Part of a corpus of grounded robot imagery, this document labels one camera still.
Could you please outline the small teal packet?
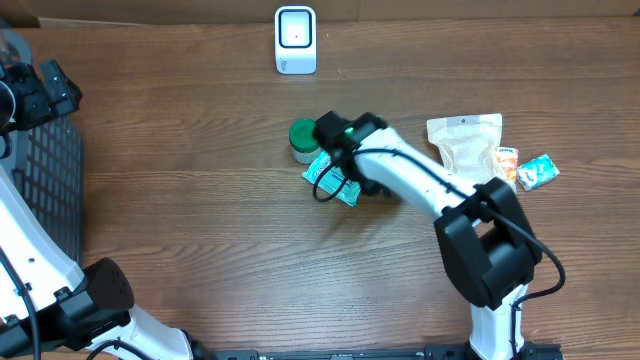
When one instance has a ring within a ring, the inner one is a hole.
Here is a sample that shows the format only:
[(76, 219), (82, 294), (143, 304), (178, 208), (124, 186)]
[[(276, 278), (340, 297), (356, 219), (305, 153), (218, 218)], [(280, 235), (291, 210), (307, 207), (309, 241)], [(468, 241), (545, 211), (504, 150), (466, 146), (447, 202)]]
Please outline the small teal packet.
[(560, 174), (548, 154), (542, 154), (517, 168), (517, 180), (525, 191), (538, 188)]

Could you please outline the beige plastic pouch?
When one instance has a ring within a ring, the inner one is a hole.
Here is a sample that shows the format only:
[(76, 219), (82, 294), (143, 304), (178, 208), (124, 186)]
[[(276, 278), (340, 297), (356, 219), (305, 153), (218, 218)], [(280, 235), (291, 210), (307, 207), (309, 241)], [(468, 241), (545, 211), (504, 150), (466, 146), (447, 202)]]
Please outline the beige plastic pouch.
[(439, 149), (447, 170), (480, 184), (504, 177), (497, 158), (500, 113), (430, 119), (426, 127), (428, 141)]

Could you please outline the teal wipes packet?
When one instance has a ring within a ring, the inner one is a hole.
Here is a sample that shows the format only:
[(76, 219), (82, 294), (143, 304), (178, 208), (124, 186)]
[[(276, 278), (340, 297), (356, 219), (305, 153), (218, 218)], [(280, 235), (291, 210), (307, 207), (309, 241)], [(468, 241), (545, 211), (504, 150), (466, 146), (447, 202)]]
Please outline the teal wipes packet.
[[(322, 152), (302, 173), (302, 177), (311, 184), (315, 184), (321, 173), (331, 163), (331, 158)], [(357, 182), (347, 180), (337, 167), (331, 168), (319, 181), (318, 188), (329, 195), (336, 193), (336, 198), (354, 207), (357, 204), (361, 189)]]

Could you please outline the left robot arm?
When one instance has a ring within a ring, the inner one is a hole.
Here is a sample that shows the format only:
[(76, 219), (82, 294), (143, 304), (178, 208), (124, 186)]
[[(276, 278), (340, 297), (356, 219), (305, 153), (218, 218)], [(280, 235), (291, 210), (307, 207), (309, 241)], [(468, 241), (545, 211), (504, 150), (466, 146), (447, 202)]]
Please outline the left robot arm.
[(119, 359), (210, 359), (151, 316), (110, 258), (82, 266), (82, 93), (54, 60), (1, 68), (1, 355), (66, 347)]

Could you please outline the green lid jar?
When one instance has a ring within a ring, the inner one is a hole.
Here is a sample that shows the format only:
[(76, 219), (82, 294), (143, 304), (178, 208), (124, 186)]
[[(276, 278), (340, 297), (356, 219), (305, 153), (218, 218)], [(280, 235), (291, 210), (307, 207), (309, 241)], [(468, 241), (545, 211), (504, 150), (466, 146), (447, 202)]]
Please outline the green lid jar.
[(322, 148), (313, 137), (315, 121), (310, 118), (296, 120), (289, 128), (289, 144), (293, 158), (305, 165), (311, 164), (322, 152)]

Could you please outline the orange tissue pack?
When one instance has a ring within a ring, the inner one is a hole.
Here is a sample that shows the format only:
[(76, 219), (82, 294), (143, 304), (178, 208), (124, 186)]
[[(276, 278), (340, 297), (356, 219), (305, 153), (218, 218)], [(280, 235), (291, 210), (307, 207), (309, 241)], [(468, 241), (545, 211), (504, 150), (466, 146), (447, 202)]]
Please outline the orange tissue pack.
[(498, 147), (496, 149), (496, 159), (501, 171), (500, 178), (510, 186), (514, 193), (517, 192), (517, 168), (519, 152), (512, 147)]

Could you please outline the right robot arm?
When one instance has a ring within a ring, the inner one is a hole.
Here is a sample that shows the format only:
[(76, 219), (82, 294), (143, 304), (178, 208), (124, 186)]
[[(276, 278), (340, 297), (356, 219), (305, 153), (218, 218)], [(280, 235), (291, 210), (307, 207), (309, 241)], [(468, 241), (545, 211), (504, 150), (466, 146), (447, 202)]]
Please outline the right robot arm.
[(521, 358), (516, 302), (542, 252), (510, 186), (498, 178), (477, 184), (446, 170), (372, 113), (349, 121), (330, 111), (315, 120), (312, 136), (363, 194), (388, 190), (433, 223), (446, 275), (471, 305), (465, 358)]

